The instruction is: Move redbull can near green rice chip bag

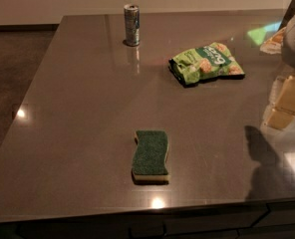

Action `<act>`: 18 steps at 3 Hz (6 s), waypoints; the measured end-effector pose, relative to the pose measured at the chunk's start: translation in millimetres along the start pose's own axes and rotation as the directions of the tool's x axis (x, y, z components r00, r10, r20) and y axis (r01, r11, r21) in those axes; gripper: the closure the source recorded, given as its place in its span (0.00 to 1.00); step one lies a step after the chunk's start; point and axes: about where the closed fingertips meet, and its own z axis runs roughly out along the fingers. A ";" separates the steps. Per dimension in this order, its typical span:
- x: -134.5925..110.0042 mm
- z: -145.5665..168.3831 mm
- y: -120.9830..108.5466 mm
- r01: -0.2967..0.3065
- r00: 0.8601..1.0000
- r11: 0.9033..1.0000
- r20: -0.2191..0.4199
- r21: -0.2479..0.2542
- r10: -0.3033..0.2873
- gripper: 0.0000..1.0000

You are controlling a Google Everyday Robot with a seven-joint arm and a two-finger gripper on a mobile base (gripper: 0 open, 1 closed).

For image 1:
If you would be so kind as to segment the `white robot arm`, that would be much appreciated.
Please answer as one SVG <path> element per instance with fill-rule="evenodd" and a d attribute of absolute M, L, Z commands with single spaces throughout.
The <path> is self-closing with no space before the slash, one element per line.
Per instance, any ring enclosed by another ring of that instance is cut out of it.
<path fill-rule="evenodd" d="M 295 14 L 281 24 L 280 30 L 267 39 L 260 47 L 266 54 L 280 54 L 282 61 L 295 70 Z M 282 130 L 295 120 L 295 73 L 274 82 L 275 96 L 271 97 L 265 124 Z"/>

